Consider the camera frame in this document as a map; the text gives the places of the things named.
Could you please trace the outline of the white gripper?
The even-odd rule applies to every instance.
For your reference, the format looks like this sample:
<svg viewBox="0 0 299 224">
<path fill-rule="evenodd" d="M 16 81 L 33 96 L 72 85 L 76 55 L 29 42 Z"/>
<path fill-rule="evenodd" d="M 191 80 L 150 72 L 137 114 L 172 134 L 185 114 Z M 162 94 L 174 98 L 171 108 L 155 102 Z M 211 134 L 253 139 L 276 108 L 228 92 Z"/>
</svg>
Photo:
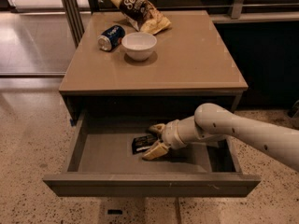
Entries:
<svg viewBox="0 0 299 224">
<path fill-rule="evenodd" d="M 160 158 L 168 153 L 169 148 L 181 149 L 186 147 L 178 135 L 178 119 L 168 122 L 166 125 L 163 123 L 151 125 L 149 127 L 150 133 L 155 133 L 162 136 L 162 141 L 156 141 L 147 150 L 142 158 L 146 161 L 151 161 Z"/>
</svg>

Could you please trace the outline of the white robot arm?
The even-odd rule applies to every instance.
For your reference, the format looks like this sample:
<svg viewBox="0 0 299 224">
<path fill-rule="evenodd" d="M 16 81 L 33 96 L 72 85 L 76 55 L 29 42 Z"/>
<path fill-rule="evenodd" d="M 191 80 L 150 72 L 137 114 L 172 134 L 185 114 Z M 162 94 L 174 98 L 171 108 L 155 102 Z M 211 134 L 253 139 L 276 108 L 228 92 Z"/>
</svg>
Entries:
<svg viewBox="0 0 299 224">
<path fill-rule="evenodd" d="M 299 131 L 274 124 L 239 117 L 219 105 L 199 105 L 194 115 L 149 129 L 158 140 L 143 159 L 154 160 L 189 144 L 209 144 L 232 136 L 280 163 L 299 171 Z"/>
</svg>

